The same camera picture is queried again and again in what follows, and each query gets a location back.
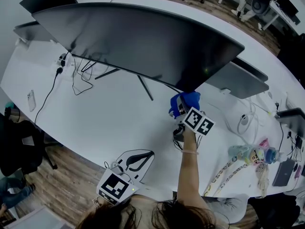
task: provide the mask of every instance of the white desk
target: white desk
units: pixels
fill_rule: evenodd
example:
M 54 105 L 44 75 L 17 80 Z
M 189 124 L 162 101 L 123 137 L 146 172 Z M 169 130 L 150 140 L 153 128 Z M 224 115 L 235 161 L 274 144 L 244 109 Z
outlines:
M 113 0 L 113 2 L 138 4 L 181 14 L 234 38 L 245 46 L 240 58 L 267 74 L 269 76 L 267 84 L 276 86 L 274 89 L 278 88 L 282 92 L 289 92 L 294 103 L 305 109 L 305 91 L 287 68 L 264 46 L 229 23 L 200 10 L 167 0 Z M 58 44 L 31 42 L 26 52 L 17 48 L 9 61 L 1 87 L 31 120 L 34 120 L 46 94 L 51 89 L 53 76 L 50 74 L 50 64 L 63 52 L 66 52 L 65 49 Z M 96 68 L 101 70 L 104 67 L 100 64 L 96 65 Z M 168 115 L 170 98 L 175 92 L 161 83 L 146 79 L 154 97 L 152 102 L 137 76 L 125 71 L 116 72 L 97 81 L 93 80 L 92 83 L 94 87 L 91 90 L 75 96 L 72 82 L 59 76 L 52 94 L 38 117 L 38 126 L 72 151 L 101 166 L 104 165 L 104 161 L 110 163 L 127 150 L 140 148 L 153 150 L 155 160 L 143 181 L 147 185 L 177 190 L 182 154 L 173 146 L 174 120 Z M 75 84 L 78 86 L 81 84 L 78 76 Z M 31 89 L 34 90 L 37 103 L 32 113 L 29 112 L 27 102 L 27 93 Z M 240 116 L 247 113 L 249 108 L 230 95 L 220 102 L 218 89 L 206 83 L 197 91 L 202 94 L 201 109 L 216 121 L 216 126 L 209 136 L 202 140 L 199 147 L 200 192 L 203 193 L 210 180 L 227 162 L 228 147 L 243 144 L 240 138 L 227 131 L 220 113 L 208 102 L 223 109 L 232 128 L 236 128 Z M 259 108 L 257 114 L 261 124 L 264 125 L 259 127 L 258 139 L 266 135 L 269 137 L 270 145 L 278 148 L 282 136 L 279 123 Z M 249 142 L 252 142 L 254 130 L 253 124 L 244 135 Z M 287 128 L 283 127 L 283 130 L 286 135 Z M 281 151 L 288 154 L 290 146 L 290 140 L 284 137 Z M 270 165 L 271 183 L 278 166 L 279 164 Z M 297 187 L 301 185 L 305 185 L 303 178 L 299 179 Z M 270 185 L 267 193 L 287 191 L 294 186 L 295 181 L 291 179 L 287 187 Z M 249 196 L 261 195 L 257 188 L 254 167 L 248 167 L 234 176 L 220 196 L 233 197 L 241 193 Z
M 290 26 L 298 35 L 305 33 L 305 28 L 300 28 L 295 25 L 295 23 L 286 15 L 276 4 L 276 2 L 271 1 L 270 8 L 276 12 L 276 15 L 263 27 L 266 30 L 278 17 L 281 17 L 287 25 Z

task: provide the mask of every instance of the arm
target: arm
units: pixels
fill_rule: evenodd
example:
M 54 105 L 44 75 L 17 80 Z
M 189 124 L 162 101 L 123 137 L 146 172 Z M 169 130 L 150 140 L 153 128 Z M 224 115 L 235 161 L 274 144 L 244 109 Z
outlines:
M 194 132 L 186 127 L 183 136 L 183 149 L 197 152 Z M 199 194 L 199 173 L 196 154 L 183 153 L 177 199 L 186 206 L 209 209 Z
M 7 210 L 7 207 L 5 204 L 2 204 L 1 209 L 0 209 L 0 217 L 4 214 L 4 212 Z

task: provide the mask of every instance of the wristband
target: wristband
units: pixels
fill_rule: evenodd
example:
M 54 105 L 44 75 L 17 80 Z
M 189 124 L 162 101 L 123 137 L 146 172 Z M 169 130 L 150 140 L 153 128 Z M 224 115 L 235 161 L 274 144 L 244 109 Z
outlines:
M 192 154 L 192 155 L 199 155 L 198 152 L 195 152 L 195 151 L 190 151 L 190 150 L 181 150 L 181 153 L 187 153 L 187 154 Z

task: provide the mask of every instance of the blue glove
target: blue glove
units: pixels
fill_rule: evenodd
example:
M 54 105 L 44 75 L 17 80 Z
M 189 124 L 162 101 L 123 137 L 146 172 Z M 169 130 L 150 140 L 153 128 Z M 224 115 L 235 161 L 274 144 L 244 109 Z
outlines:
M 194 107 L 197 110 L 200 110 L 199 100 L 200 100 L 200 93 L 198 92 L 191 92 L 191 93 L 180 93 L 175 95 L 171 98 L 171 108 L 168 113 L 172 112 L 174 118 L 176 119 L 178 116 L 180 116 L 180 112 L 177 105 L 177 98 L 181 96 L 185 104 L 191 108 Z

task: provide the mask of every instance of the hair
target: hair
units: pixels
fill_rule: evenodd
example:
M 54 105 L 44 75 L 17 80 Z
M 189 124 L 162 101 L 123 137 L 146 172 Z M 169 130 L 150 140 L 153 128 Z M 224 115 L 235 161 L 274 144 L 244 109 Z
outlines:
M 123 212 L 127 212 L 128 217 L 124 225 L 121 225 Z M 102 205 L 91 212 L 75 229 L 94 229 L 98 225 L 112 229 L 136 229 L 136 220 L 136 208 L 128 200 L 117 206 Z M 208 210 L 185 206 L 172 200 L 156 203 L 152 211 L 152 225 L 156 229 L 215 229 L 213 220 Z
M 129 202 L 130 200 L 117 206 L 104 204 L 91 212 L 75 229 L 94 229 L 101 224 L 103 228 L 136 229 L 136 208 Z M 124 227 L 120 227 L 122 212 L 128 214 Z
M 152 212 L 152 225 L 156 229 L 201 228 L 214 229 L 215 222 L 208 210 L 185 206 L 178 200 L 157 203 Z

